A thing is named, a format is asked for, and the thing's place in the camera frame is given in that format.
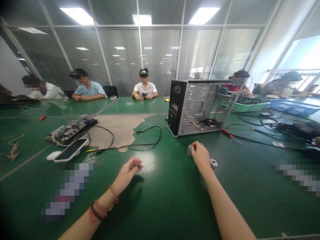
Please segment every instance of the light blue t-shirt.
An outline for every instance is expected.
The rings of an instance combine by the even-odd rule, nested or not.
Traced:
[[[91,81],[91,88],[90,89],[87,89],[86,86],[84,85],[80,85],[77,90],[75,91],[76,94],[79,94],[79,95],[85,95],[85,96],[88,96],[88,97],[91,97],[91,96],[95,96],[95,95],[98,95],[98,94],[104,94],[104,96],[107,98],[108,96],[106,95],[106,93],[104,92],[102,86],[97,83],[97,82],[93,82]]]

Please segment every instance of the screwdriver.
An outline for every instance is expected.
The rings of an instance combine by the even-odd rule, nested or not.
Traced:
[[[242,145],[242,143],[239,142],[237,139],[235,139],[230,133],[228,133],[227,130],[225,130],[224,128],[222,128],[221,130],[225,135],[228,135],[229,138],[233,138],[234,140],[236,140],[238,143],[240,143]]]

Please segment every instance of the phone screen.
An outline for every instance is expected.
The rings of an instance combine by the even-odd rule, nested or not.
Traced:
[[[77,139],[67,147],[55,160],[69,159],[81,147],[87,139]]]

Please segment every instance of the computer tower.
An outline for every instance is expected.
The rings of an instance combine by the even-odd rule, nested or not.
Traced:
[[[220,85],[231,85],[231,80],[171,81],[168,128],[174,137],[223,128],[239,93],[219,94]]]

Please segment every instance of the red screwdriver handle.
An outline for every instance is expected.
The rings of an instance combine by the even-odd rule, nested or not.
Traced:
[[[228,131],[225,130],[224,128],[222,128],[221,130],[222,130],[222,132],[223,132],[224,134],[228,135],[229,138],[232,138],[232,137],[233,137],[233,136],[232,136],[230,133],[228,133]]]

